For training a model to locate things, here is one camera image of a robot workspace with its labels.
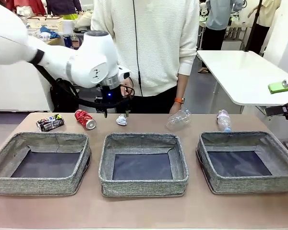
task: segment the hand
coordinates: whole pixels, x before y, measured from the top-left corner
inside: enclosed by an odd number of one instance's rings
[[[179,102],[174,102],[169,114],[175,114],[181,109],[181,104]]]
[[[132,81],[131,81],[130,77],[126,78],[125,80],[121,81],[120,83],[122,85],[126,85],[130,88],[133,88]],[[123,87],[123,86],[120,87],[120,92],[121,92],[121,95],[123,97],[128,96],[131,93],[131,91],[132,91],[131,89],[128,89],[126,87]]]

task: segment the crushed plastic bottle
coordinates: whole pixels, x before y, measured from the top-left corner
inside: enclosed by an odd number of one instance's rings
[[[223,132],[231,132],[231,123],[228,112],[224,109],[220,110],[216,116],[217,123]]]
[[[116,123],[120,126],[126,126],[127,125],[127,118],[125,118],[124,114],[119,115],[119,117],[116,119]]]
[[[178,130],[191,122],[191,112],[187,108],[180,109],[177,113],[168,118],[167,128]]]

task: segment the white knit sweater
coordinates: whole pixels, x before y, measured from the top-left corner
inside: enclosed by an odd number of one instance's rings
[[[177,85],[177,74],[190,75],[199,27],[198,0],[134,0],[138,59],[143,96]],[[95,0],[92,30],[107,31],[116,44],[119,64],[138,84],[132,0]]]

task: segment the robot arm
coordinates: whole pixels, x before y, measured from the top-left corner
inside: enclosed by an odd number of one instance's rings
[[[19,61],[32,63],[52,85],[55,80],[51,75],[85,88],[101,86],[103,99],[99,98],[97,103],[78,100],[80,104],[106,113],[107,108],[115,108],[124,101],[118,92],[120,82],[130,76],[130,71],[117,65],[116,50],[108,33],[87,32],[78,50],[49,46],[28,36],[21,19],[0,6],[0,65]]]
[[[208,14],[208,6],[206,2],[200,3],[200,9],[201,9],[200,11],[201,16],[206,16]]]

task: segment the clear plastic bottle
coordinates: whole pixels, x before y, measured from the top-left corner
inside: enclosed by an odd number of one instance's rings
[[[191,122],[191,112],[187,108],[180,109],[177,113],[168,118],[167,128],[177,130]]]
[[[231,132],[231,124],[230,124],[230,117],[228,112],[224,109],[220,110],[217,113],[217,123],[223,132]]]

